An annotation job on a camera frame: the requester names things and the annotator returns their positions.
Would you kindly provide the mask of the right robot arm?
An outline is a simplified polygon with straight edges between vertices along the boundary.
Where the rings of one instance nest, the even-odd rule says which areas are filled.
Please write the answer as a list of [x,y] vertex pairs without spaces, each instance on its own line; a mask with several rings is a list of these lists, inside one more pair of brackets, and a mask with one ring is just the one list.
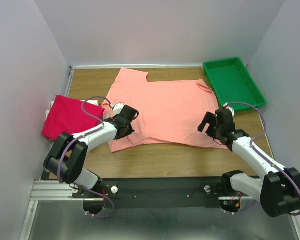
[[197,130],[205,132],[240,156],[258,175],[258,178],[253,178],[241,170],[223,174],[220,191],[224,195],[243,193],[258,201],[265,213],[272,218],[300,215],[299,171],[276,162],[244,130],[236,129],[230,108],[223,107],[215,113],[207,112]]

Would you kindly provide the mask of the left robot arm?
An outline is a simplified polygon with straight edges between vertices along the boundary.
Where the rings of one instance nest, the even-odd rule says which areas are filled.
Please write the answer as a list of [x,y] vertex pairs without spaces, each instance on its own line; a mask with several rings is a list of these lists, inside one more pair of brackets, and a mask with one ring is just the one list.
[[80,185],[89,197],[97,197],[101,178],[84,168],[87,153],[106,142],[131,135],[134,132],[132,122],[139,116],[136,109],[123,103],[117,104],[113,113],[113,117],[87,131],[61,133],[45,158],[44,168],[62,183]]

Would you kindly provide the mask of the salmon pink t-shirt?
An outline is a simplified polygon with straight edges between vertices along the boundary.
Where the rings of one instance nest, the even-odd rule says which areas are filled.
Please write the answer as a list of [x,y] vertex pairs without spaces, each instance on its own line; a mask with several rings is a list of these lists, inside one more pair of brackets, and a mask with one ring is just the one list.
[[202,79],[149,82],[147,77],[147,72],[122,68],[106,96],[113,104],[124,103],[139,112],[131,135],[109,141],[111,152],[163,143],[224,149],[198,131],[206,113],[219,108]]

